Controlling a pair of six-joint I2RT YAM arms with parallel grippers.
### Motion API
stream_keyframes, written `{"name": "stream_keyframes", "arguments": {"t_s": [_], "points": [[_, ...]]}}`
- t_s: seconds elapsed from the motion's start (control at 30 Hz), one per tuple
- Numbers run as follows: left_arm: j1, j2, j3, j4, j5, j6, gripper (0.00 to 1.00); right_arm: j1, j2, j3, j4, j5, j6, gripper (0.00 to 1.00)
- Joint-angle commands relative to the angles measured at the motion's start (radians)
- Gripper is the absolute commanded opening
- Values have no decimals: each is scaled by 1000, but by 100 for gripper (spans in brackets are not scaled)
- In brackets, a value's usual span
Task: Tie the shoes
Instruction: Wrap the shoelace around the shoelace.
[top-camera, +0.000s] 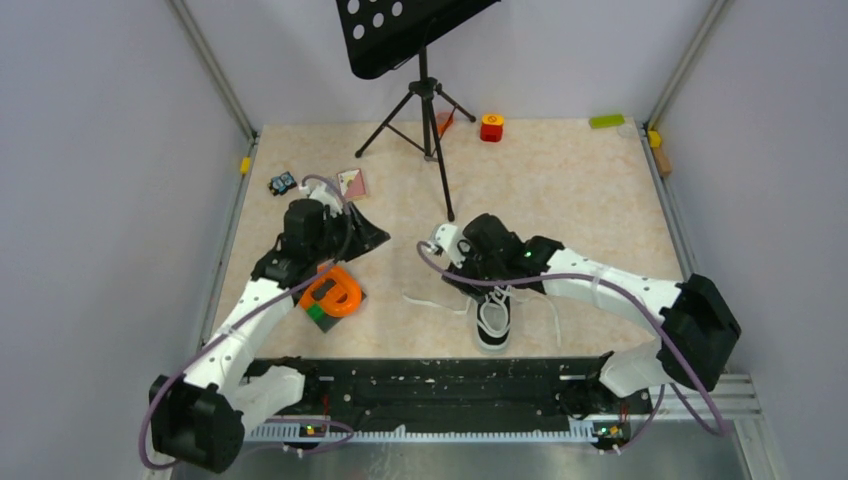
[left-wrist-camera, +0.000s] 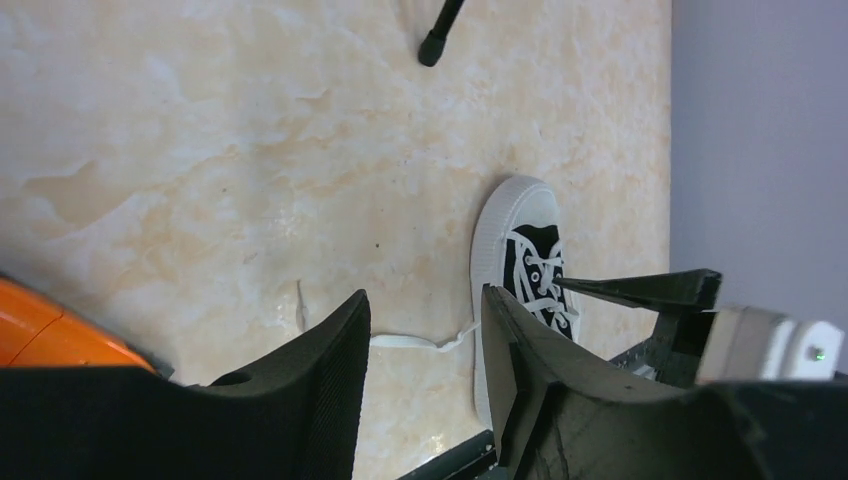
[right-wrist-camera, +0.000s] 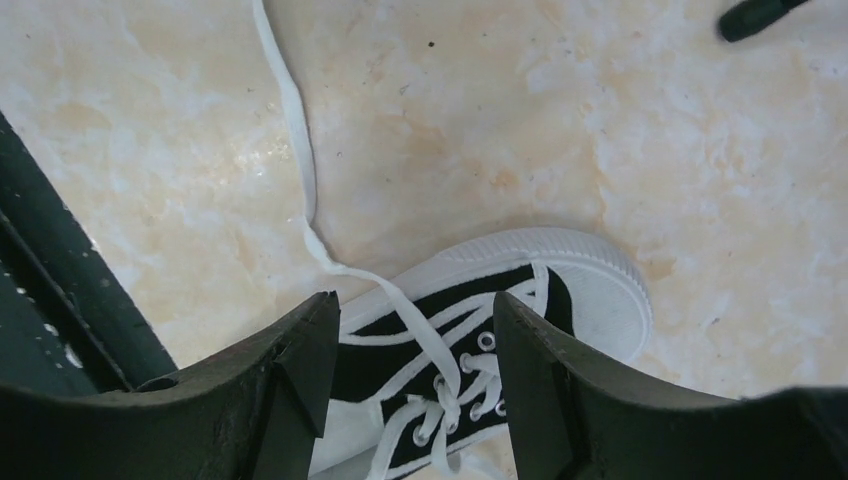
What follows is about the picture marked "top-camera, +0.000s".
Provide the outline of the black music stand tripod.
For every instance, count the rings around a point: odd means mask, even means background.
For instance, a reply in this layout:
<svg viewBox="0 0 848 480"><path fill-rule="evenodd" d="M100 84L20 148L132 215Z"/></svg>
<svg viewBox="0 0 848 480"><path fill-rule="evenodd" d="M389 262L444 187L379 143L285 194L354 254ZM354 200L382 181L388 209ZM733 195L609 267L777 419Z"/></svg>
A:
<svg viewBox="0 0 848 480"><path fill-rule="evenodd" d="M410 60L418 61L418 78L407 93L354 153L360 158L386 129L420 150L427 161L439 166L447 219L456 215L442 149L434 99L440 97L470 122L477 117L445 92L442 83L429 74L427 48L466 21L495 5L494 0L442 1L338 1L336 7L352 73L362 80L375 80ZM422 113L420 143L398 130L392 121L413 99Z"/></svg>

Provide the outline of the black white sneaker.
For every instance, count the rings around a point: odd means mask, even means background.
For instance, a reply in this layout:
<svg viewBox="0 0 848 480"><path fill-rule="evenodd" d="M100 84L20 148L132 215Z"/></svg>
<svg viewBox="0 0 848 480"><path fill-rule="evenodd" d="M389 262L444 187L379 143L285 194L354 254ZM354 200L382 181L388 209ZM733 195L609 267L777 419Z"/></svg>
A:
<svg viewBox="0 0 848 480"><path fill-rule="evenodd" d="M401 298L412 305L442 309L457 316L467 316L471 310L474 310L476 342L479 350L489 355L501 354L509 345L512 304L517 302L522 305L531 301L541 301L547 305L551 313L556 345L561 347L563 344L559 309L550 299L542 295L521 297L517 296L511 287L496 287L492 292L485 294L480 302L468 297L462 308L452 308L431 300L414 298L405 291L401 292Z"/></svg>

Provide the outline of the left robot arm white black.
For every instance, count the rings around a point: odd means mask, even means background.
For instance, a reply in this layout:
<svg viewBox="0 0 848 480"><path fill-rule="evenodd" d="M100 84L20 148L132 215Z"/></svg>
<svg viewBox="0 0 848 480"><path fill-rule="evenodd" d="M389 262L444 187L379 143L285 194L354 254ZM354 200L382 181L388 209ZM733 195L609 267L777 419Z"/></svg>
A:
<svg viewBox="0 0 848 480"><path fill-rule="evenodd" d="M298 370L272 366L249 383L243 383L244 374L329 263L354 260L389 238L351 202L291 202L281 233L254 265L229 316L177 373L151 385L138 441L145 465L158 469L148 454L154 449L221 473L234 463L247 435L278 411L314 410L321 388Z"/></svg>

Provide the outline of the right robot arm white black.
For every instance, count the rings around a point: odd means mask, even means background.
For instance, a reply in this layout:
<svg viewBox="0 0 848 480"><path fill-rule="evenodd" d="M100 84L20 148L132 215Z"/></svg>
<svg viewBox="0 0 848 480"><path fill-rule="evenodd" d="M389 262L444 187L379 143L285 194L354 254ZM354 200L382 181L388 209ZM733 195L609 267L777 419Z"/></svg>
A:
<svg viewBox="0 0 848 480"><path fill-rule="evenodd" d="M604 355L590 373L586 397L600 412L668 383L713 391L741 336L719 289L705 276L675 281L630 273L548 237L523 240L492 214L463 228L441 224L427 246L449 260L443 279L475 299L497 287L530 289L585 302L653 333L648 342Z"/></svg>

